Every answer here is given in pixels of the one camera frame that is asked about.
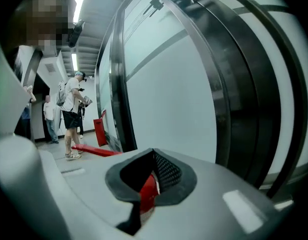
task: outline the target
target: black mesh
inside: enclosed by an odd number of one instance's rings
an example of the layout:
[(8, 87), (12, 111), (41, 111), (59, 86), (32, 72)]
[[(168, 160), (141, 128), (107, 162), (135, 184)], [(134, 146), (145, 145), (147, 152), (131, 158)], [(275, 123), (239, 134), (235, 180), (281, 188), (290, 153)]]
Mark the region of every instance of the black mesh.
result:
[(158, 178), (160, 193), (180, 182), (182, 172), (175, 164), (157, 153), (154, 154), (154, 160), (154, 172)]

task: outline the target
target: white t-shirt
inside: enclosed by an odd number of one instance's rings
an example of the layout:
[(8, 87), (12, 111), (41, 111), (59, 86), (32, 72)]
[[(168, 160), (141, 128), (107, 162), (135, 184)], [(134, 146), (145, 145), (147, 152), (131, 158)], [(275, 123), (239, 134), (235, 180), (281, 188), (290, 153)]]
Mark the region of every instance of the white t-shirt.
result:
[(48, 120), (54, 120), (53, 109), (54, 109), (54, 106), (53, 106), (53, 104), (52, 104), (51, 102), (49, 102), (49, 103), (45, 102), (45, 103), (44, 103), (43, 111), (44, 111), (45, 114), (46, 114), (46, 119), (48, 119)]
[(73, 89), (79, 89), (79, 82), (76, 78), (71, 78), (70, 80), (68, 80), (66, 86), (65, 86), (65, 92), (67, 94), (65, 102), (63, 104), (63, 106), (61, 107), (61, 109), (63, 111), (68, 111), (68, 112), (74, 112), (77, 113), (78, 112), (78, 98), (76, 98), (73, 93), (72, 90)]

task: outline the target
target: floor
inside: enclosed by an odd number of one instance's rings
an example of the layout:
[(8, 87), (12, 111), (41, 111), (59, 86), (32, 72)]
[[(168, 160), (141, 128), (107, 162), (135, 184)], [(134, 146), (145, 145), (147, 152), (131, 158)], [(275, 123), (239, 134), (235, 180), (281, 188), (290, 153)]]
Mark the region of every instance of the floor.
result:
[[(79, 141), (81, 144), (86, 144), (92, 147), (99, 148), (95, 132), (89, 132), (89, 133), (84, 134), (84, 138), (80, 139)], [(80, 159), (77, 159), (74, 161), (67, 161), (65, 159), (65, 140), (64, 138), (59, 139), (59, 144), (55, 144), (55, 143), (47, 144), (46, 142), (38, 142), (36, 143), (36, 146), (38, 150), (48, 151), (52, 153), (56, 161), (56, 164), (62, 173), (76, 168), (78, 164), (82, 163), (83, 161), (90, 161), (97, 157), (93, 154), (83, 152), (81, 154), (82, 157)], [(104, 150), (111, 150), (108, 145), (104, 145), (101, 148)]]

